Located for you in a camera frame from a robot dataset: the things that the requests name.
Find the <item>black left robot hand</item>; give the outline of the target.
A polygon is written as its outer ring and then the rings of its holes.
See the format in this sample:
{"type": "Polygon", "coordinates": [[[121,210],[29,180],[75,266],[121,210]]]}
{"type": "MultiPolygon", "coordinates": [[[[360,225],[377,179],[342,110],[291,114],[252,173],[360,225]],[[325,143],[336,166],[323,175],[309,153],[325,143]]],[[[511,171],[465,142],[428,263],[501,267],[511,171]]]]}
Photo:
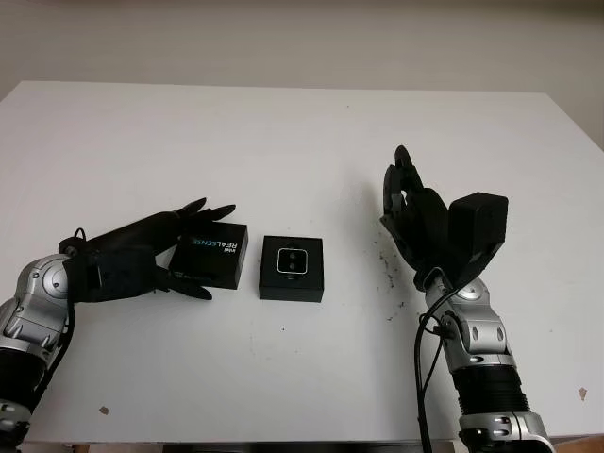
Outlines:
{"type": "Polygon", "coordinates": [[[157,265],[156,257],[177,245],[195,227],[211,225],[232,213],[236,206],[207,208],[200,198],[176,209],[157,212],[126,226],[89,238],[83,228],[59,243],[67,276],[67,300],[98,303],[136,297],[160,290],[210,300],[199,283],[157,265]]]}

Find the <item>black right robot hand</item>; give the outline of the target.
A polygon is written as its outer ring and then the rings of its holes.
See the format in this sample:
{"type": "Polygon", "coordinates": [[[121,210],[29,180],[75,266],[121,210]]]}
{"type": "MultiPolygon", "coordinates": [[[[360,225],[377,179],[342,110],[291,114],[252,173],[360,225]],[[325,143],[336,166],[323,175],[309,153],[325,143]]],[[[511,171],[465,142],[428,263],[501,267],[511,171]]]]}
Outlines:
{"type": "Polygon", "coordinates": [[[420,292],[425,293],[436,277],[441,277],[448,288],[462,286],[448,240],[448,220],[443,199],[423,184],[408,149],[399,145],[383,180],[380,222],[414,271],[413,283],[420,292]]]}

